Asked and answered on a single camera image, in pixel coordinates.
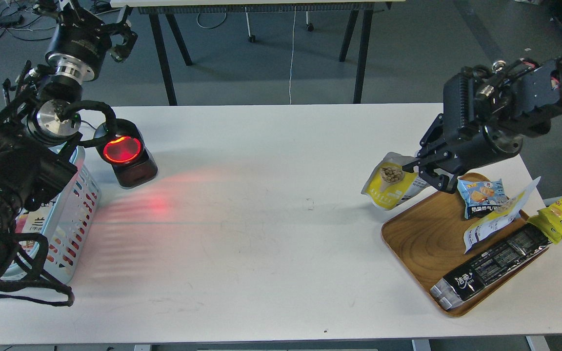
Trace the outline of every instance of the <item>black table leg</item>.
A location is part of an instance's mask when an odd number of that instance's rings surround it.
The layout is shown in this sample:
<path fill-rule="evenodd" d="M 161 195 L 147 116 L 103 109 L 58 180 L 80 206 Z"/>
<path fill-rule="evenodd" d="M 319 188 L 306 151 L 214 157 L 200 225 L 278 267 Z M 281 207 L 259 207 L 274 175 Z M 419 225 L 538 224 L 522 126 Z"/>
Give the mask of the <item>black table leg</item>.
<path fill-rule="evenodd" d="M 175 15 L 166 14 L 166 20 L 168 20 L 170 30 L 172 31 L 172 35 L 174 35 L 175 37 L 175 41 L 177 42 L 179 51 L 181 51 L 181 57 L 183 57 L 183 62 L 185 62 L 185 66 L 192 66 L 192 60 L 190 59 L 188 48 L 185 47 L 185 42 L 183 42 L 183 37 L 181 36 L 181 31 L 179 30 L 179 26 L 177 25 L 177 20 L 175 19 Z"/>
<path fill-rule="evenodd" d="M 160 61 L 160 69 L 162 69 L 162 78 L 168 103 L 170 106 L 177 105 L 177 98 L 175 96 L 175 87 L 172 85 L 172 75 L 170 75 L 170 66 L 168 57 L 166 56 L 166 47 L 164 46 L 162 27 L 160 27 L 160 20 L 157 14 L 149 14 L 149 21 L 151 22 L 151 30 L 153 31 L 153 40 L 156 42 L 156 50 L 158 51 L 158 60 Z"/>
<path fill-rule="evenodd" d="M 361 104 L 365 62 L 368 58 L 368 42 L 370 42 L 370 28 L 372 27 L 373 13 L 373 10 L 363 10 L 363 24 L 361 25 L 361 41 L 359 42 L 359 60 L 357 61 L 357 78 L 355 79 L 353 104 Z"/>
<path fill-rule="evenodd" d="M 359 15 L 359 10 L 350 11 L 348 25 L 346 26 L 346 33 L 344 34 L 344 41 L 341 43 L 340 62 L 344 62 L 346 60 L 350 40 L 353 37 L 353 31 L 355 31 L 355 23 L 357 23 L 357 15 Z"/>

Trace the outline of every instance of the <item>red light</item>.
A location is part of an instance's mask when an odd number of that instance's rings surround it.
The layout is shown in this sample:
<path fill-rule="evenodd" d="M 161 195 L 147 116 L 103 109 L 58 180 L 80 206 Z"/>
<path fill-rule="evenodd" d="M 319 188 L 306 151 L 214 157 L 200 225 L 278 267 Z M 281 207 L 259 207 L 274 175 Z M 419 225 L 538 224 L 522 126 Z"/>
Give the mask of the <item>red light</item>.
<path fill-rule="evenodd" d="M 103 157 L 112 163 L 127 163 L 138 157 L 140 151 L 142 151 L 140 140 L 122 136 L 105 145 Z"/>

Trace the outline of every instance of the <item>black snack package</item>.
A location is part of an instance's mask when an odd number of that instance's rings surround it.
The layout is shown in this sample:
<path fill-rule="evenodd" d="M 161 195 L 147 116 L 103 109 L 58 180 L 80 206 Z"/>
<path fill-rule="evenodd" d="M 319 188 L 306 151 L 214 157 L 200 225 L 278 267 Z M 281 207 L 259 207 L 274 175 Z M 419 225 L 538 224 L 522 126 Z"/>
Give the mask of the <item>black snack package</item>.
<path fill-rule="evenodd" d="M 537 227 L 526 224 L 444 275 L 431 288 L 431 295 L 445 310 L 458 307 L 540 254 L 549 244 L 551 241 Z"/>

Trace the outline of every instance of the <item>white cord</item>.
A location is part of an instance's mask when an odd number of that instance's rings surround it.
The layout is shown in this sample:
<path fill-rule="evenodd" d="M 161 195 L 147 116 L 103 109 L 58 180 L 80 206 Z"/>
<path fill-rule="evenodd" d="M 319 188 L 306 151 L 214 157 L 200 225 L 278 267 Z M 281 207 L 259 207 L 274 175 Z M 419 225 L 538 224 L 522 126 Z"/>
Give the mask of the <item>white cord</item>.
<path fill-rule="evenodd" d="M 290 105 L 292 104 L 292 66 L 294 65 L 294 29 L 296 28 L 296 6 L 294 6 L 294 24 L 292 24 L 292 58 L 290 59 Z"/>
<path fill-rule="evenodd" d="M 210 26 L 210 27 L 205 27 L 204 25 L 202 25 L 200 19 L 201 19 L 201 13 L 197 14 L 197 24 L 199 25 L 199 27 L 203 29 L 214 29 L 220 27 L 221 24 L 225 23 L 225 20 L 227 20 L 227 13 L 225 13 L 225 16 L 222 18 L 219 24 L 215 24 L 214 26 Z"/>
<path fill-rule="evenodd" d="M 244 13 L 246 14 L 246 29 L 248 30 L 248 37 L 250 38 L 250 22 L 248 22 L 248 10 L 244 6 Z"/>
<path fill-rule="evenodd" d="M 43 18 L 45 18 L 45 17 L 39 16 L 38 18 L 35 18 L 27 28 L 8 28 L 8 29 L 11 30 L 11 31 L 30 31 L 30 32 L 33 32 L 33 31 L 50 31 L 51 29 L 56 28 L 56 26 L 51 26 L 49 28 L 32 28 L 32 26 L 34 24 L 36 24 L 36 22 L 39 22 Z"/>

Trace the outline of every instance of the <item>blue snack bag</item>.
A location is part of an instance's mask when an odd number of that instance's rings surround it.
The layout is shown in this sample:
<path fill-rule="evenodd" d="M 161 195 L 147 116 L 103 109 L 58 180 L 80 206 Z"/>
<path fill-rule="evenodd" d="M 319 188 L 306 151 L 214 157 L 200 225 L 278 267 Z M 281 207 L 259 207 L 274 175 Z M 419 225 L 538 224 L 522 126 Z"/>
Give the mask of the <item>blue snack bag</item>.
<path fill-rule="evenodd" d="M 508 201 L 502 179 L 495 182 L 468 182 L 459 179 L 459 194 L 465 202 L 465 219 L 484 217 Z"/>

